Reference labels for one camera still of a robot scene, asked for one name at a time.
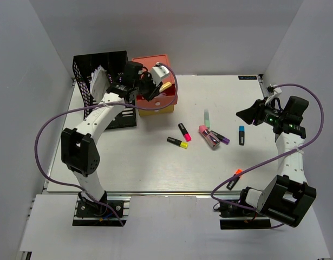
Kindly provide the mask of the coral top drawer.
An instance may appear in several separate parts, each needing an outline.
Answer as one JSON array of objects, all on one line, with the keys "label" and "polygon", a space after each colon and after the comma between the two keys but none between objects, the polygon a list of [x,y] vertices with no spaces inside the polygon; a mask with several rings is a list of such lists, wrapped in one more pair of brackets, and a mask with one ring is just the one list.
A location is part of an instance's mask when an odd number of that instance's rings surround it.
[{"label": "coral top drawer", "polygon": [[147,101],[143,96],[136,97],[136,106],[139,108],[148,108],[151,110],[158,110],[167,107],[167,105],[176,105],[178,101],[178,96],[176,94],[175,81],[174,80],[164,80],[162,85],[171,86],[161,92],[159,95],[154,97],[152,100]]}]

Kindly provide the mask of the pastel yellow highlighter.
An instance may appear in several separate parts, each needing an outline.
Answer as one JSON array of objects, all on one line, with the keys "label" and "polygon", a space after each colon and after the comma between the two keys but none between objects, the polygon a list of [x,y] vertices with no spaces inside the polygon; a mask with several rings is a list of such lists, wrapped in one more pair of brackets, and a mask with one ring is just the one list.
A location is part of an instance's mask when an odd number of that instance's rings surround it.
[{"label": "pastel yellow highlighter", "polygon": [[159,93],[164,92],[166,89],[169,89],[172,87],[171,82],[166,82],[164,83],[160,88],[159,88]]}]

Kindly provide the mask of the pastel green highlighter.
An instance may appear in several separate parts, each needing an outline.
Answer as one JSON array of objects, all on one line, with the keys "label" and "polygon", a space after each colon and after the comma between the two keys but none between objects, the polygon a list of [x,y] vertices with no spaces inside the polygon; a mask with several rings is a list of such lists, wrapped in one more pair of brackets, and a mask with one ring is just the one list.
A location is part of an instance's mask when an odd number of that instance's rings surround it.
[{"label": "pastel green highlighter", "polygon": [[210,117],[208,109],[204,110],[204,124],[207,128],[210,128]]}]

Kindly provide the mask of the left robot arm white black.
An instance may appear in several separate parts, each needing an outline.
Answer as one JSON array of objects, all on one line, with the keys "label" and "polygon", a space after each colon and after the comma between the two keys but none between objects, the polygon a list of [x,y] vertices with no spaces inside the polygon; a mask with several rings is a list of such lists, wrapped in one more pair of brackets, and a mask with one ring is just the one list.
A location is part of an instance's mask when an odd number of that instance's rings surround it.
[{"label": "left robot arm white black", "polygon": [[97,168],[100,156],[96,144],[109,124],[125,108],[134,104],[137,95],[151,100],[159,94],[163,78],[169,70],[157,63],[150,70],[138,62],[129,61],[123,73],[110,79],[98,66],[91,75],[90,93],[99,105],[75,128],[61,134],[61,160],[73,172],[83,188],[81,196],[89,202],[95,216],[107,211],[106,192],[100,184]]}]

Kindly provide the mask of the yellow bottom drawer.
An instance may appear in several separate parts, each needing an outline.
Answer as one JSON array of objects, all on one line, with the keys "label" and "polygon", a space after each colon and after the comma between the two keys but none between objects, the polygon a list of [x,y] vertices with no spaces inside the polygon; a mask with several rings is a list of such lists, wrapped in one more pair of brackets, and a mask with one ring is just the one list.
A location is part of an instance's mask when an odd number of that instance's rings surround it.
[{"label": "yellow bottom drawer", "polygon": [[174,112],[175,105],[170,105],[163,109],[157,109],[157,110],[138,110],[139,116],[150,116],[150,115],[159,115],[159,114],[165,114],[165,113],[173,113]]}]

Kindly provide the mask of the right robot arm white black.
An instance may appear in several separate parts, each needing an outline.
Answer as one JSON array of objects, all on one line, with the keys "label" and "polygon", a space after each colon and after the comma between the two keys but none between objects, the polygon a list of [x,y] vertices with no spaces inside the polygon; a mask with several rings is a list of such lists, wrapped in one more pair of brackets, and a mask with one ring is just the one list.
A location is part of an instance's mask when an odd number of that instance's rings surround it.
[{"label": "right robot arm white black", "polygon": [[282,224],[297,227],[316,198],[316,189],[309,186],[303,172],[301,146],[306,138],[301,126],[308,101],[289,97],[283,109],[276,109],[273,100],[265,98],[236,115],[249,125],[267,123],[272,126],[278,151],[277,175],[260,191],[247,187],[240,193],[238,211],[244,216],[258,214]]}]

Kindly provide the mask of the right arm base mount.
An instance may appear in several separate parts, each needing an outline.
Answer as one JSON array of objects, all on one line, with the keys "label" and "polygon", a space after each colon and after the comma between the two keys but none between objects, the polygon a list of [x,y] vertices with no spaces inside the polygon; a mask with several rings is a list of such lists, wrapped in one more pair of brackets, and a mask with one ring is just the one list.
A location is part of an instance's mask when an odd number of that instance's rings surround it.
[{"label": "right arm base mount", "polygon": [[231,204],[217,202],[213,211],[219,213],[221,230],[258,230],[272,227],[269,218]]}]

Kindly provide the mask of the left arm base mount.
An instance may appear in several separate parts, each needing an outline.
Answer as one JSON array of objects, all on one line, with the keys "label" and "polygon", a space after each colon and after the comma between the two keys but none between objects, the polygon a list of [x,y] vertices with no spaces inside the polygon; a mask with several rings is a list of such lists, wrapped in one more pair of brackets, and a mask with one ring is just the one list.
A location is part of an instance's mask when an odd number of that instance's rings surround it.
[{"label": "left arm base mount", "polygon": [[80,192],[75,204],[72,226],[123,227],[129,214],[129,199],[107,196],[100,202],[112,209],[90,201]]}]

